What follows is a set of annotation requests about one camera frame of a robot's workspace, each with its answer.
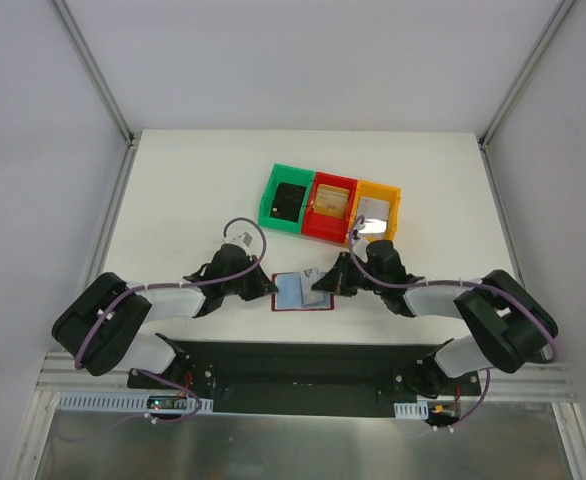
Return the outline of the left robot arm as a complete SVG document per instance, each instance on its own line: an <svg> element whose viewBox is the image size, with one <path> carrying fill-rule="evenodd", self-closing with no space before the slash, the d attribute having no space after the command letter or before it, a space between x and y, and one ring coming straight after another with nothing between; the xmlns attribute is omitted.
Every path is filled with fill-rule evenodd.
<svg viewBox="0 0 586 480"><path fill-rule="evenodd" d="M161 388L172 389L184 377L178 348L161 332L142 333L143 325L204 317L229 296L248 302L278 291L256 256L225 244L177 282L133 285L113 272L99 275L58 317L51 335L78 370L98 377L117 367L140 367Z"/></svg>

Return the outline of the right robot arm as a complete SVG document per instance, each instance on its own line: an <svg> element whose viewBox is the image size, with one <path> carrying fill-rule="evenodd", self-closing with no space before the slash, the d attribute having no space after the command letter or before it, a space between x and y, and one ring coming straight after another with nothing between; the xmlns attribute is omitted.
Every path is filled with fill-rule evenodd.
<svg viewBox="0 0 586 480"><path fill-rule="evenodd" d="M467 336L445 341L401 374L408 390L427 398L446 394L474 371L512 374L558 335L555 320L506 271L478 281L428 281L407 271L389 240L367 244L363 257L353 249L340 253L311 288L341 297L370 291L397 315L463 321Z"/></svg>

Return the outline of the silver diamond VIP card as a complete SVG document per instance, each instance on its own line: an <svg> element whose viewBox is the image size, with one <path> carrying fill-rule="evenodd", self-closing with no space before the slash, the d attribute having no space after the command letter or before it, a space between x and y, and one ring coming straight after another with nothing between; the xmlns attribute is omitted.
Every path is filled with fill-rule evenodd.
<svg viewBox="0 0 586 480"><path fill-rule="evenodd" d="M320 277L320 272L316 267L305 269L300 273L302 301L305 307L316 305L323 301L324 293L313 289L313 285Z"/></svg>

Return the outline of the red leather card holder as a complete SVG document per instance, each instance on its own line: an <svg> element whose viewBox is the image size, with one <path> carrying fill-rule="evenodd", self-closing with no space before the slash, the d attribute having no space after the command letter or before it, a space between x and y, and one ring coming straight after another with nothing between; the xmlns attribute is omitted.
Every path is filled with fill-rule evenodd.
<svg viewBox="0 0 586 480"><path fill-rule="evenodd" d="M280 272L272 276L278 291L272 296L273 312L331 311L335 308L330 293L316 291L312 285L324 275L317 268L299 272Z"/></svg>

